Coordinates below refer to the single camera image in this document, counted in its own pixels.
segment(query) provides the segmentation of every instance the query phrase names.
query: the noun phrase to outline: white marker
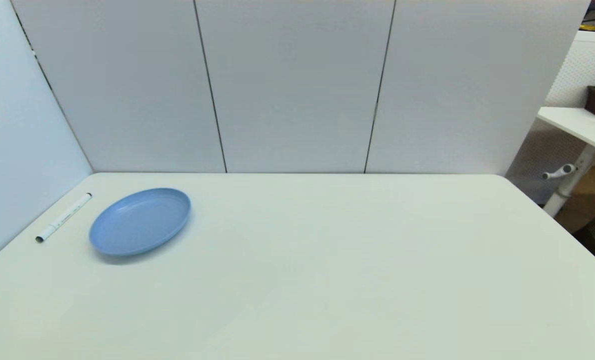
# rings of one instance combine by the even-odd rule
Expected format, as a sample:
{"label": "white marker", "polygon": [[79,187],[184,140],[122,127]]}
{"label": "white marker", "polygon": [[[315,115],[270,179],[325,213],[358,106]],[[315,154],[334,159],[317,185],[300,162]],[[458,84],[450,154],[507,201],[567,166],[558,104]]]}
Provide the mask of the white marker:
{"label": "white marker", "polygon": [[40,232],[39,235],[35,237],[35,241],[41,243],[48,237],[50,237],[53,233],[56,232],[56,230],[60,228],[60,226],[64,225],[64,223],[66,223],[69,218],[71,218],[89,200],[91,200],[91,198],[91,193],[86,193],[84,196],[82,196],[78,201],[76,201],[76,203],[69,207],[68,210],[66,210],[62,215],[58,216],[42,232]]}

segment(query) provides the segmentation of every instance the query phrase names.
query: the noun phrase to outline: white pegboard wall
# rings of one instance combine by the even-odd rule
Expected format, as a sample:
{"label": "white pegboard wall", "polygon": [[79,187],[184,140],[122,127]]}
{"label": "white pegboard wall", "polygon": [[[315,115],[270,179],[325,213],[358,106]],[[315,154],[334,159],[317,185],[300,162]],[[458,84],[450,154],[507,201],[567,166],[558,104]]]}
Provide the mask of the white pegboard wall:
{"label": "white pegboard wall", "polygon": [[[595,34],[581,31],[572,43],[544,105],[582,108],[588,85],[595,85]],[[506,177],[536,203],[546,203],[562,179],[542,180],[541,174],[576,161],[583,147],[583,141],[536,120]]]}
{"label": "white pegboard wall", "polygon": [[562,63],[544,106],[582,108],[588,85],[595,85],[595,42],[576,40]]}

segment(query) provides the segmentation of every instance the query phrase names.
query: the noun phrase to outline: plate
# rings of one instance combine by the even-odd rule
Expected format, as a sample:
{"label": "plate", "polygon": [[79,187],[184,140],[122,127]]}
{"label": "plate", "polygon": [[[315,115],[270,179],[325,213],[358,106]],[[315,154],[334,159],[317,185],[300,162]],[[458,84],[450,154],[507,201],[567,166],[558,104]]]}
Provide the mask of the plate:
{"label": "plate", "polygon": [[104,255],[146,253],[171,240],[191,214],[189,197],[178,189],[148,189],[113,203],[91,226],[89,241]]}

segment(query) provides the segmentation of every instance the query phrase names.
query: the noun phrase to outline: desk leg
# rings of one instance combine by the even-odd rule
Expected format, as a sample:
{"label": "desk leg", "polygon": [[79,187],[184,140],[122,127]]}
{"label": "desk leg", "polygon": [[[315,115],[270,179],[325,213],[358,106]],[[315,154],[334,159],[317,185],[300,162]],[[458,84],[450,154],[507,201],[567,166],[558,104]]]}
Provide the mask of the desk leg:
{"label": "desk leg", "polygon": [[594,156],[595,147],[587,144],[575,162],[576,171],[573,171],[564,178],[560,186],[551,195],[551,198],[548,199],[546,205],[544,205],[544,211],[547,214],[551,217],[556,217],[556,214],[558,214],[563,205],[571,198],[571,193],[574,191],[577,183],[589,171]]}

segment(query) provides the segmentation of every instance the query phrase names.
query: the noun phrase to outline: table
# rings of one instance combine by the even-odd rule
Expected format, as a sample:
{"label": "table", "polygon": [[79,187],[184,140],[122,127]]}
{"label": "table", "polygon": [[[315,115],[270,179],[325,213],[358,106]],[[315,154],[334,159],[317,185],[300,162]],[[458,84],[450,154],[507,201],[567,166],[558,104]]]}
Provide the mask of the table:
{"label": "table", "polygon": [[574,164],[577,170],[566,176],[544,205],[545,212],[554,217],[571,198],[573,189],[592,165],[595,156],[595,115],[585,109],[572,107],[542,107],[537,118],[587,143]]}
{"label": "table", "polygon": [[[92,250],[154,187],[184,230]],[[97,173],[0,252],[0,359],[595,360],[595,258],[496,175]]]}

